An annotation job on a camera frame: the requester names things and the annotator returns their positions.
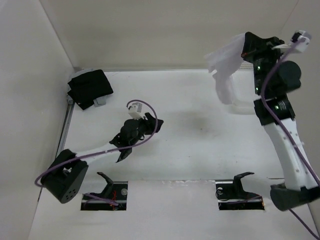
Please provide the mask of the white tank top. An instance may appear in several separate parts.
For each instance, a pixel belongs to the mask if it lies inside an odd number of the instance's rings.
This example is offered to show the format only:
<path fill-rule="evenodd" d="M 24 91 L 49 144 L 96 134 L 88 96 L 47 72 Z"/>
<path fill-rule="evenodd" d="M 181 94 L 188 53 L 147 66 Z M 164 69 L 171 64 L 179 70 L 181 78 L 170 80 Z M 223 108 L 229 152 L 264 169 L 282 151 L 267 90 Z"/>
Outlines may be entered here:
<path fill-rule="evenodd" d="M 208 72 L 215 80 L 215 91 L 218 99 L 224 105 L 231 105 L 234 99 L 232 75 L 241 67 L 241 54 L 245 43 L 245 34 L 232 37 L 228 44 L 218 50 L 208 53 L 204 59 L 208 64 Z"/>

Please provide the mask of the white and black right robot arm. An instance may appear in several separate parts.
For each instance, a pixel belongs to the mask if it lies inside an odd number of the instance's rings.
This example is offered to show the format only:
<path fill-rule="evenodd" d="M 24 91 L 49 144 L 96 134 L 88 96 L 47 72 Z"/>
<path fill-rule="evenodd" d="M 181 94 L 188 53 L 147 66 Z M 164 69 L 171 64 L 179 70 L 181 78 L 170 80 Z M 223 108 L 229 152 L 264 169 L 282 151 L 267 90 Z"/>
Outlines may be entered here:
<path fill-rule="evenodd" d="M 302 72 L 287 60 L 291 53 L 303 53 L 312 37 L 297 30 L 286 44 L 278 37 L 244 35 L 241 57 L 253 65 L 254 111 L 268 134 L 282 167 L 284 182 L 268 184 L 267 195 L 280 211 L 309 204 L 320 197 L 320 179 L 312 169 L 300 140 L 296 115 L 287 94 L 301 87 Z"/>

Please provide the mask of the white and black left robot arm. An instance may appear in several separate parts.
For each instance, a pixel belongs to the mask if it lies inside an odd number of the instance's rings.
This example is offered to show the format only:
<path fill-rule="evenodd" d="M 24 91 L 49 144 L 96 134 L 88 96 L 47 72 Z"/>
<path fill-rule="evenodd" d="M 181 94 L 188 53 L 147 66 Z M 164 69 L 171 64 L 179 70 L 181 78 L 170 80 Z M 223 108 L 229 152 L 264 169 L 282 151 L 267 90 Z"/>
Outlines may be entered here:
<path fill-rule="evenodd" d="M 81 154 L 64 149 L 35 180 L 35 184 L 46 188 L 60 203 L 66 204 L 80 192 L 91 163 L 109 153 L 116 156 L 116 163 L 125 160 L 134 147 L 147 141 L 146 136 L 152 137 L 158 133 L 163 123 L 163 120 L 147 112 L 140 119 L 126 120 L 120 132 L 102 147 Z"/>

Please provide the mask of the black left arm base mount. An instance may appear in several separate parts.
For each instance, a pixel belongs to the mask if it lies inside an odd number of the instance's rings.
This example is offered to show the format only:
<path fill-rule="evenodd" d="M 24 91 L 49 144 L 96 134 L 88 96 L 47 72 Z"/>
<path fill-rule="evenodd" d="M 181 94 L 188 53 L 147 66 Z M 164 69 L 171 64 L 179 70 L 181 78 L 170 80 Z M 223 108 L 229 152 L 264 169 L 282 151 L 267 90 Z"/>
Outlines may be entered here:
<path fill-rule="evenodd" d="M 113 181 L 102 172 L 106 185 L 101 192 L 85 193 L 81 200 L 81 211 L 126 211 L 128 198 L 128 182 Z"/>

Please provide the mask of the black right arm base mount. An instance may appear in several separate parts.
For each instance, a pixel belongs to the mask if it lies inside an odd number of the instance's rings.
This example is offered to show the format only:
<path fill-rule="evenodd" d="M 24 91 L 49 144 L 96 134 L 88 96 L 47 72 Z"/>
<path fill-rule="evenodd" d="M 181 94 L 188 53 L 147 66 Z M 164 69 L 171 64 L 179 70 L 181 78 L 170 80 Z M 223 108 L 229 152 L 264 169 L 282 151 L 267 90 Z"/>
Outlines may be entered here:
<path fill-rule="evenodd" d="M 233 179 L 215 181 L 215 197 L 220 211 L 265 210 L 263 198 L 243 188 L 242 178 L 253 174 L 244 172 L 235 175 Z"/>

